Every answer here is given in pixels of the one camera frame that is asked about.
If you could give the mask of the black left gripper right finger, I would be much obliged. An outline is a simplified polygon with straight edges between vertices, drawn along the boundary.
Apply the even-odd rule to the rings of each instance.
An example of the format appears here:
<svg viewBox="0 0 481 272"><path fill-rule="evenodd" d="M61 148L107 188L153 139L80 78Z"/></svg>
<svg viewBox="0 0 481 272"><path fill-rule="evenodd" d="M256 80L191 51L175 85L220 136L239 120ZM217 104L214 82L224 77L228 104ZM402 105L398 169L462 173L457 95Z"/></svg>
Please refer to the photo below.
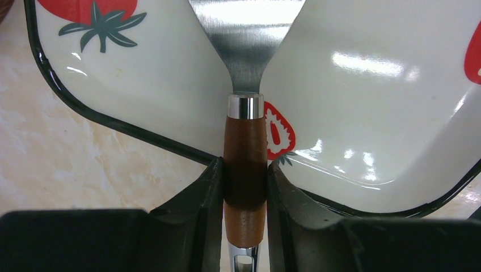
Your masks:
<svg viewBox="0 0 481 272"><path fill-rule="evenodd" d="M480 221L339 215L268 168L272 271L479 271Z"/></svg>

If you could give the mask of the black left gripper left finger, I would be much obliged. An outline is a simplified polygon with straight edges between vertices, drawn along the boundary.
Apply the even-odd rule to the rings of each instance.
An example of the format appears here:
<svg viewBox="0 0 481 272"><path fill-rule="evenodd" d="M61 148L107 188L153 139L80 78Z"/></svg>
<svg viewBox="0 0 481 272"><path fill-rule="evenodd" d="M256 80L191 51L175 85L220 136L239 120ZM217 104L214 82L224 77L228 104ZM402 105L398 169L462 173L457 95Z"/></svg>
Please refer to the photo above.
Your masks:
<svg viewBox="0 0 481 272"><path fill-rule="evenodd" d="M219 271L222 166L213 160L166 203L27 210L1 217L2 271Z"/></svg>

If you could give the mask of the strawberry print rectangular tray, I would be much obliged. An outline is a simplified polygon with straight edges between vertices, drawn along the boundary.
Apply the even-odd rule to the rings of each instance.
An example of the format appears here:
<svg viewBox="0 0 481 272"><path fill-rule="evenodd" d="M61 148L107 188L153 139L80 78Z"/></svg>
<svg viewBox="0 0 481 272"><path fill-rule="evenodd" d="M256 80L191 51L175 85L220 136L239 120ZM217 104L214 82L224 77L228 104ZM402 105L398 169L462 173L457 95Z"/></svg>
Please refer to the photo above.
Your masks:
<svg viewBox="0 0 481 272"><path fill-rule="evenodd" d="M81 116L203 164L229 73L187 1L25 1L36 63ZM423 216L480 174L479 1L306 1L267 66L268 158L353 216Z"/></svg>

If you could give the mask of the metal dough scraper wooden handle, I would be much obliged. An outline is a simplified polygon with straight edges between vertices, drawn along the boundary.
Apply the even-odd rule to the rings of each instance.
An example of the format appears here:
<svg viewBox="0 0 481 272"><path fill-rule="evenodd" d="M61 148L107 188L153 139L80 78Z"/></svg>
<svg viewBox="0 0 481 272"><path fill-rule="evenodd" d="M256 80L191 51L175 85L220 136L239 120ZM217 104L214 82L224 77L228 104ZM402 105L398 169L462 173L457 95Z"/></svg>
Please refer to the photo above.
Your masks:
<svg viewBox="0 0 481 272"><path fill-rule="evenodd" d="M231 271L257 271L267 203L265 68L303 1L190 1L225 64L233 92L223 144L223 211Z"/></svg>

